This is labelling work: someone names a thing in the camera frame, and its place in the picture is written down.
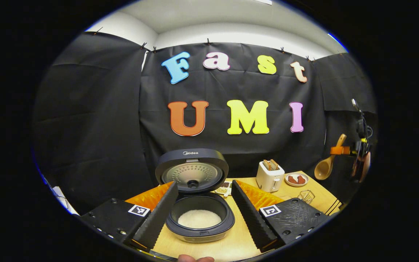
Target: table surface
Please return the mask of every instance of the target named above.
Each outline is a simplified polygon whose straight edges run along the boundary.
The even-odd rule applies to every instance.
[[[335,205],[337,198],[313,178],[309,176],[308,178],[308,183],[305,186],[300,187],[290,186],[284,180],[280,189],[272,194],[284,200],[288,200],[298,197],[301,191],[311,190],[311,192],[315,195],[315,198],[310,205],[323,213],[328,212],[328,209],[333,204]],[[236,179],[258,187],[254,177]],[[261,255],[261,252],[256,248],[255,243],[251,238],[248,227],[243,220],[242,214],[240,214],[234,199],[232,196],[228,196],[225,200],[232,209],[236,220],[234,226],[226,234],[226,237],[214,242],[188,243],[177,239],[166,227],[166,224],[164,224],[158,240],[156,241],[156,245],[152,250],[175,258],[179,257],[181,254],[191,255],[196,259],[200,257],[213,257],[215,262],[236,261]],[[338,204],[329,215],[338,212],[338,206],[340,206],[340,204]]]

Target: midea logo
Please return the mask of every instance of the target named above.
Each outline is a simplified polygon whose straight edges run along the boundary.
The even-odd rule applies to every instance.
[[[197,154],[198,154],[198,152],[188,152],[188,151],[184,151],[184,152],[183,152],[183,154],[184,154],[184,156],[186,156],[186,155],[197,155]]]

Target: black curtain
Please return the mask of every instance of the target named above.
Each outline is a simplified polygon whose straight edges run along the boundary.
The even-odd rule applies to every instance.
[[[191,55],[186,59],[189,68],[185,71],[189,76],[171,84],[171,76],[161,63],[181,52]],[[226,71],[205,68],[203,61],[209,52],[227,54],[231,68]],[[274,75],[258,70],[260,55],[274,58]],[[290,65],[295,61],[304,67],[306,83],[296,78]],[[197,100],[209,103],[203,132],[197,136],[175,134],[170,127],[168,104],[186,102],[184,121],[191,127],[195,124],[195,109],[191,103]],[[269,133],[228,134],[231,108],[226,103],[229,100],[243,101],[248,111],[255,101],[266,101]],[[303,132],[290,130],[291,102],[303,104]],[[203,147],[224,155],[231,178],[255,177],[258,163],[263,159],[274,159],[286,172],[303,170],[311,175],[322,156],[326,129],[321,88],[312,63],[292,53],[240,43],[188,44],[149,52],[141,77],[140,123],[151,173],[163,153]]]
[[[324,115],[326,117],[326,143],[323,158],[330,156],[332,146],[336,146],[341,134],[347,138],[343,146],[352,146],[359,141],[356,122],[360,113],[352,105],[356,100],[373,134],[369,139],[371,162],[374,160],[378,137],[378,115],[376,97],[372,82],[366,72],[349,53],[339,53],[313,61],[323,91]],[[354,195],[360,184],[350,180],[355,158],[336,156],[331,176],[319,183],[334,194],[340,201],[347,202]]]
[[[40,85],[34,153],[51,186],[79,214],[107,199],[128,199],[153,186],[138,121],[145,49],[106,33],[82,33]]]

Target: wooden spoon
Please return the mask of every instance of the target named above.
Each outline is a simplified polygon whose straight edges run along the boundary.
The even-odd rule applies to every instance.
[[[337,141],[337,145],[336,146],[342,146],[342,144],[344,144],[344,140],[347,138],[347,136],[345,134],[342,134],[339,137],[339,140]],[[334,158],[336,157],[336,155],[332,155],[330,157],[328,157],[327,159],[324,159],[322,161],[320,161],[315,168],[315,177],[318,180],[324,180],[327,179],[331,172],[332,172],[332,163],[334,161]]]

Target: yellow letter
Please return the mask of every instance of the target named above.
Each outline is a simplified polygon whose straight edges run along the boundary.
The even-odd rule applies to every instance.
[[[242,133],[239,126],[239,121],[242,123],[245,133],[249,133],[253,122],[254,134],[269,133],[268,125],[266,124],[266,108],[268,103],[266,101],[256,101],[251,108],[250,113],[240,100],[227,101],[227,105],[231,108],[231,127],[227,130],[230,135],[238,135]]]
[[[274,58],[267,55],[258,56],[258,69],[261,73],[271,74],[276,73],[276,66],[274,65]]]

